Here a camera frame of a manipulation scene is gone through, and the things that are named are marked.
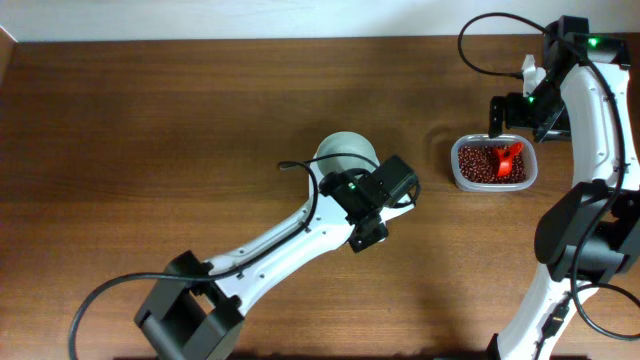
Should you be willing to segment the red plastic scoop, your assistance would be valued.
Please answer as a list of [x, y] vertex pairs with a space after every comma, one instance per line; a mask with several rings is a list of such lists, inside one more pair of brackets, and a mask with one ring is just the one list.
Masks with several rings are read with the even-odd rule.
[[496, 147], [492, 150], [498, 160], [497, 177], [507, 177], [511, 174], [514, 159], [522, 152], [523, 148], [524, 144], [517, 142], [505, 148]]

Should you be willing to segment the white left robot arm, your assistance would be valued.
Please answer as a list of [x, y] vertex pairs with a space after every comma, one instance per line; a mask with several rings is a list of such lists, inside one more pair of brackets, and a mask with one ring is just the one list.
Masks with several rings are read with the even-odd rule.
[[384, 240], [386, 223], [415, 205], [419, 180], [398, 156], [380, 165], [309, 174], [309, 199], [289, 218], [227, 254], [198, 260], [187, 251], [166, 267], [134, 322], [159, 359], [225, 359], [252, 306], [314, 258], [343, 244], [359, 253]]

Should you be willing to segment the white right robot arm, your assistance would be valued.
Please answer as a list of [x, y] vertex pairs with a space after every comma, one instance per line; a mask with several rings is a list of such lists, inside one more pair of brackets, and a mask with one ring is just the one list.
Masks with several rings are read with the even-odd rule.
[[596, 324], [585, 302], [600, 289], [639, 300], [612, 284], [639, 257], [639, 160], [626, 91], [625, 41], [594, 35], [588, 21], [562, 16], [542, 28], [543, 64], [525, 61], [520, 93], [490, 102], [489, 135], [530, 128], [534, 139], [568, 139], [571, 190], [540, 219], [534, 280], [514, 319], [493, 336], [490, 359], [547, 359], [573, 316], [597, 333], [638, 340]]

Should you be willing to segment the white round bowl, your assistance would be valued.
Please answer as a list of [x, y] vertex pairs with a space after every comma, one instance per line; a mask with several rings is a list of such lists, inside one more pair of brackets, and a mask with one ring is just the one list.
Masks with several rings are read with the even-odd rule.
[[342, 131], [329, 135], [320, 143], [313, 159], [327, 155], [331, 155], [331, 158], [310, 164], [317, 182], [331, 172], [341, 173], [352, 168], [373, 172], [380, 165], [373, 145], [355, 132]]

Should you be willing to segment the clear plastic bean container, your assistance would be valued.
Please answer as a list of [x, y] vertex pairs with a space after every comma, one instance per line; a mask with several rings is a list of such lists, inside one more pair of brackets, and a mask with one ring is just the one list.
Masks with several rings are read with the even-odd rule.
[[451, 149], [455, 183], [468, 192], [512, 192], [530, 187], [538, 165], [533, 146], [519, 135], [466, 135]]

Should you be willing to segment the red adzuki beans in container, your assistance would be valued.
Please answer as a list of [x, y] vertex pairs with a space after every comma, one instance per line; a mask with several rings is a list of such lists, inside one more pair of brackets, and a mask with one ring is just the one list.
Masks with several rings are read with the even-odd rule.
[[492, 150], [508, 146], [462, 146], [457, 150], [462, 176], [480, 184], [518, 184], [527, 178], [522, 152], [514, 159], [513, 170], [507, 177], [497, 177], [498, 160]]

